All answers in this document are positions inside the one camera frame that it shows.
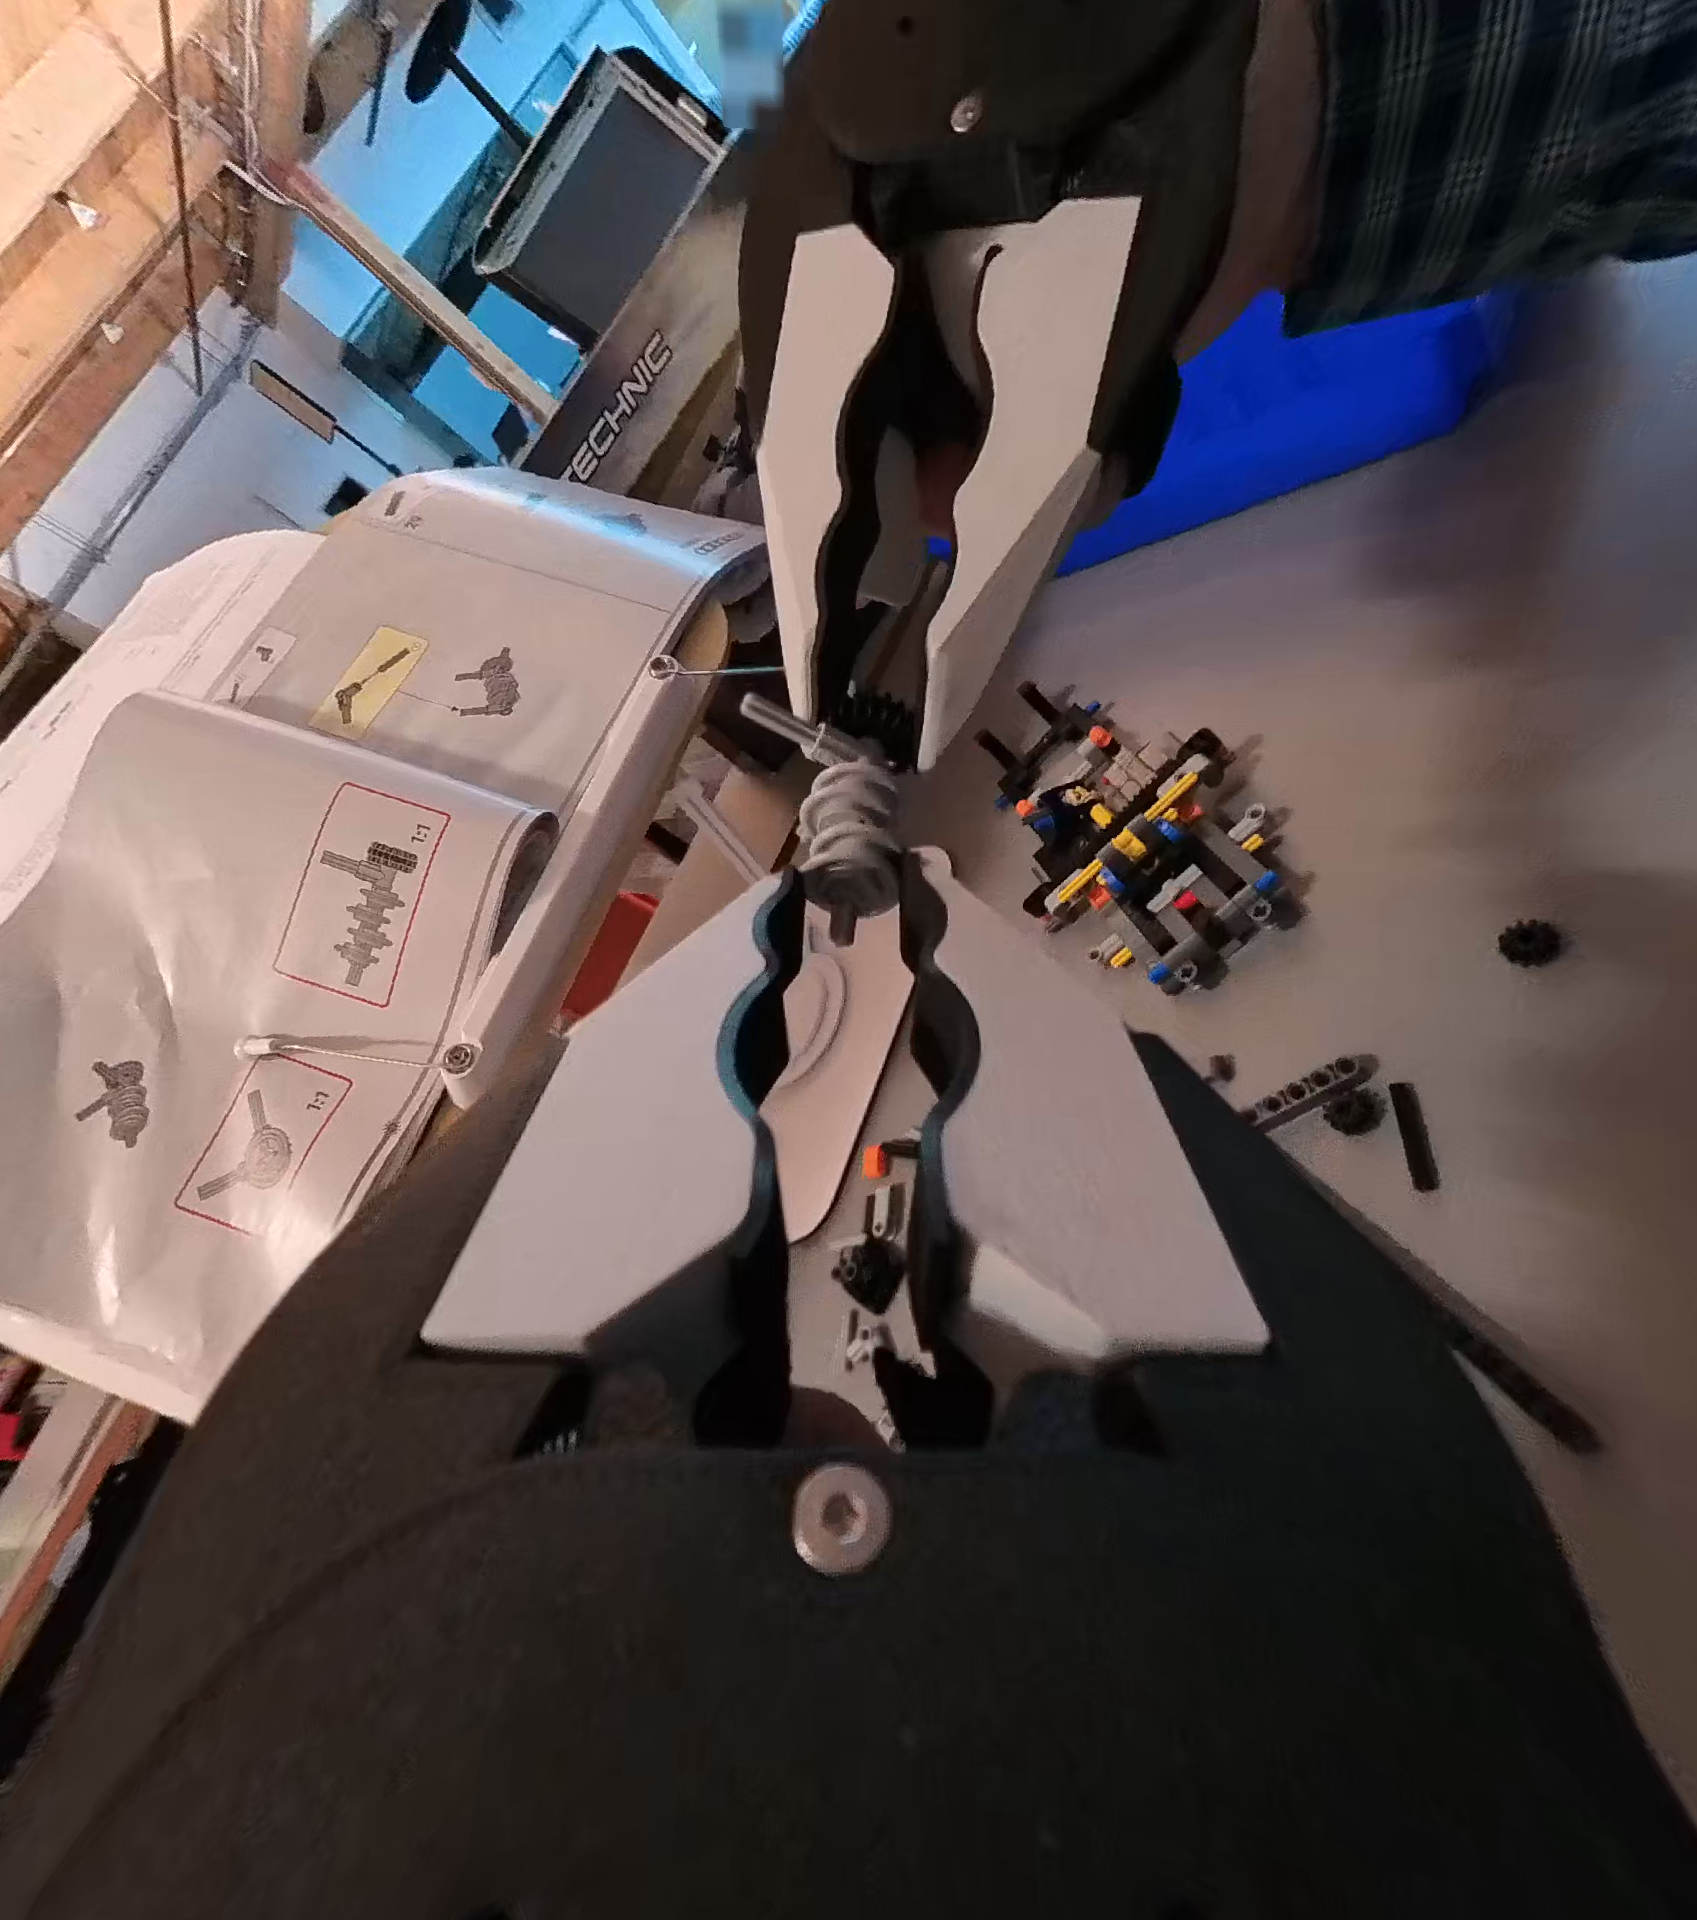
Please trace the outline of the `instruction booklet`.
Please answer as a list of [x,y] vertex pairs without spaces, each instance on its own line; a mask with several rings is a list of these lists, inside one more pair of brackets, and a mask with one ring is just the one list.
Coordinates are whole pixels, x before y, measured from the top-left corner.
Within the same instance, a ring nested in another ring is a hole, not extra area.
[[764,534],[512,471],[143,583],[0,744],[0,1345],[188,1424],[413,1152],[640,667]]

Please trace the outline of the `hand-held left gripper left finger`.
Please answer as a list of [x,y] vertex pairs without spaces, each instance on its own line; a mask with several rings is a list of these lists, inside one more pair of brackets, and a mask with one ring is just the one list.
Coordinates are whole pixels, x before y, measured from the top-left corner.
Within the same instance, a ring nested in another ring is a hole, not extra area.
[[429,1351],[730,1359],[784,1345],[788,1241],[764,1099],[807,948],[759,880],[572,1029],[421,1324]]

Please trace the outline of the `blue plastic bin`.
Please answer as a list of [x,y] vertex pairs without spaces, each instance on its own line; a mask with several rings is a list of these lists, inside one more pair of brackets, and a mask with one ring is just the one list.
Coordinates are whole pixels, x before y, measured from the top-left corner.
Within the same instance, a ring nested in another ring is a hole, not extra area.
[[1257,299],[1185,362],[1148,485],[1085,529],[1056,576],[1445,438],[1498,381],[1521,306],[1521,292],[1495,290],[1292,338],[1282,301]]

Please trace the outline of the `black monitor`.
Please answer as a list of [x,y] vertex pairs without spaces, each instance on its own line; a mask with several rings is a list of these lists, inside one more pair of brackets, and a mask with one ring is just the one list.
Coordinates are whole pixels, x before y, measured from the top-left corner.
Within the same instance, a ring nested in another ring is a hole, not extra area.
[[725,121],[638,48],[596,48],[485,211],[473,273],[588,352],[701,195]]

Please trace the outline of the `black holed toy beam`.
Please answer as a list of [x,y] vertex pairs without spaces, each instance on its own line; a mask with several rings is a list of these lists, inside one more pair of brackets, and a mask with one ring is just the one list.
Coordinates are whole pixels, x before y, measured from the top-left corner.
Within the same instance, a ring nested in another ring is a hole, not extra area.
[[1592,1423],[1479,1327],[1452,1315],[1446,1332],[1455,1357],[1530,1427],[1571,1457],[1597,1459],[1603,1453],[1603,1441]]

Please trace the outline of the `red plastic bin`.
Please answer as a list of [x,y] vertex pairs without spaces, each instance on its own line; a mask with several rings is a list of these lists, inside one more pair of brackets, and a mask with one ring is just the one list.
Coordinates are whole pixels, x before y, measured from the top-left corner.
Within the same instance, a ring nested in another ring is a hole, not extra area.
[[584,1021],[616,992],[659,906],[661,900],[645,893],[621,891],[614,896],[565,988],[560,1009],[565,1029]]

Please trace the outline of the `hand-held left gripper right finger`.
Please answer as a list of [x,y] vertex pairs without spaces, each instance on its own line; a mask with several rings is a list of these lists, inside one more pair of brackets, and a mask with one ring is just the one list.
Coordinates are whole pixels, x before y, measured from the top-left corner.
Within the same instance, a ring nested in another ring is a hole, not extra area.
[[946,853],[909,853],[909,1229],[925,1345],[969,1359],[1251,1357],[1269,1327],[1122,1021]]

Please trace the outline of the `dark toy set box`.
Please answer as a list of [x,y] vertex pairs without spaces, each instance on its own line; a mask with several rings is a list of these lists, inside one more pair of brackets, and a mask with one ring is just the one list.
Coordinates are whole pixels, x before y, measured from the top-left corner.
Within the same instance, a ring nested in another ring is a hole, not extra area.
[[741,237],[737,204],[694,208],[508,466],[691,509],[737,424]]

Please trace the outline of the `dark grey holed toy beam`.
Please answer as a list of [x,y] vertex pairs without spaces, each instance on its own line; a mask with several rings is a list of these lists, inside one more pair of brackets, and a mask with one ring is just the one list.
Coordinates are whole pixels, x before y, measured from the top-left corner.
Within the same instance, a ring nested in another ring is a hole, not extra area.
[[1305,1119],[1361,1096],[1375,1081],[1378,1061],[1373,1055],[1342,1055],[1324,1066],[1284,1083],[1246,1107],[1238,1116],[1260,1135],[1273,1135]]

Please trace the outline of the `toy car chassis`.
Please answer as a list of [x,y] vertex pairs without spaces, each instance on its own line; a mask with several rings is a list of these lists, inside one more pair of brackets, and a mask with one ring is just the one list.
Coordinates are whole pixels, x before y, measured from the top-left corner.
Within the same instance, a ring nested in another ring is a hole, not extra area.
[[1164,999],[1219,988],[1249,948],[1292,932],[1305,902],[1282,863],[1282,821],[1244,797],[1238,757],[1209,728],[1141,739],[1099,701],[1015,689],[1038,731],[975,742],[996,805],[1033,837],[1022,915],[1044,935],[1093,928],[1100,973]]

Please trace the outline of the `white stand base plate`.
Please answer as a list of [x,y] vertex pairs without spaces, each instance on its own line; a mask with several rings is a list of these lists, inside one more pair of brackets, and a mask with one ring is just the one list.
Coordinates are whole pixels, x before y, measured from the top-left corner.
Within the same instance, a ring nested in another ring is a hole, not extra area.
[[894,920],[862,923],[836,948],[810,915],[800,973],[782,997],[788,1061],[762,1107],[788,1242],[818,1233],[835,1202],[910,995]]

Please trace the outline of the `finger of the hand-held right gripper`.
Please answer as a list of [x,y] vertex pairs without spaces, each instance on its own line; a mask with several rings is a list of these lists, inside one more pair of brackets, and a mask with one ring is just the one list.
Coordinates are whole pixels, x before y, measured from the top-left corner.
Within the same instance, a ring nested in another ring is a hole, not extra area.
[[1100,477],[1091,424],[1138,213],[1133,197],[1064,201],[925,244],[942,343],[984,422],[925,637],[921,771],[957,742]]
[[897,280],[855,224],[795,244],[759,478],[782,673],[808,723],[828,720],[855,676],[860,604],[897,604],[909,589],[909,457],[865,393]]

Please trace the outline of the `grey wheel with black gear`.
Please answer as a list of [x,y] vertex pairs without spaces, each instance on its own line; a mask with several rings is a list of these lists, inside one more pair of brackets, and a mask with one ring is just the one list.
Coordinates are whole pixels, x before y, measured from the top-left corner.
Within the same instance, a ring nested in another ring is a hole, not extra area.
[[890,837],[901,805],[901,776],[877,758],[823,767],[805,797],[797,826],[810,848]]

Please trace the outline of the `grey toy axle with gear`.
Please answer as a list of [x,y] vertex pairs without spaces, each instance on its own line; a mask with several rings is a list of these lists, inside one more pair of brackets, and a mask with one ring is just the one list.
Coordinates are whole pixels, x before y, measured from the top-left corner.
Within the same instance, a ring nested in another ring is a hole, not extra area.
[[[901,853],[904,853],[904,842],[901,838],[902,774],[890,765],[890,758],[885,755],[885,749],[877,737],[843,733],[841,728],[831,725],[807,723],[795,717],[793,712],[784,711],[777,702],[764,699],[759,693],[746,693],[741,699],[741,712],[746,720],[764,728],[767,733],[777,735],[779,739],[795,747],[802,757],[807,757],[813,763],[814,774],[831,763],[841,763],[841,760],[858,758],[858,757],[877,758],[885,763],[889,769],[892,769],[901,776],[901,805],[898,805],[898,816],[894,821],[892,834],[885,834],[882,838],[865,837],[865,838],[858,838],[858,842],[872,841],[877,844],[890,844]],[[798,844],[797,868],[800,872],[802,863],[810,856],[810,853],[814,851],[832,853],[836,848],[848,847],[850,842],[841,841],[835,847],[828,847],[828,844],[808,847],[800,841],[798,826],[797,826],[797,844]],[[862,923],[872,923],[882,918],[878,917],[870,920],[869,918],[858,920],[846,915],[832,917],[825,910],[820,913],[826,920],[831,943],[836,948],[848,948],[857,940],[857,932],[860,931]]]

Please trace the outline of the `white document stand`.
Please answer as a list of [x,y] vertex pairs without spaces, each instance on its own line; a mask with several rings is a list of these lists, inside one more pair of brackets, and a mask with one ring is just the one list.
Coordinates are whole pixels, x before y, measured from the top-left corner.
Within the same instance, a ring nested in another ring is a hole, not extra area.
[[676,785],[717,673],[730,664],[734,614],[743,614],[746,640],[764,637],[772,620],[768,589],[733,604],[709,594],[664,648],[668,670],[640,667],[582,769],[551,848],[461,1015],[456,1047],[470,1051],[472,1062],[442,1072],[443,1099],[456,1110],[496,1093],[512,1068],[547,1043],[565,991],[645,848],[646,829]]

